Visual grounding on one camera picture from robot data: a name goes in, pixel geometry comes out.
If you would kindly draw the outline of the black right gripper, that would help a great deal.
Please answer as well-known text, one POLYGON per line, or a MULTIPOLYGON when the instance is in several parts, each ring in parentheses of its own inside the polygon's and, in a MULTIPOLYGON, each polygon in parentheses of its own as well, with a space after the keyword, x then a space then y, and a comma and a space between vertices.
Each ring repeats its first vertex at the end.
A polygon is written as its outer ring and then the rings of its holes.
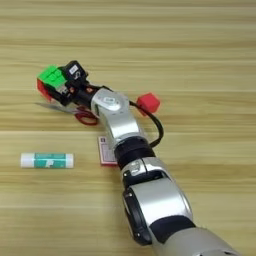
POLYGON ((46 88, 51 102, 56 101, 62 106, 67 106, 72 102, 87 108, 91 107, 92 98, 98 91, 98 86, 91 85, 88 82, 69 82, 68 89, 66 87, 60 87, 59 89, 46 88))

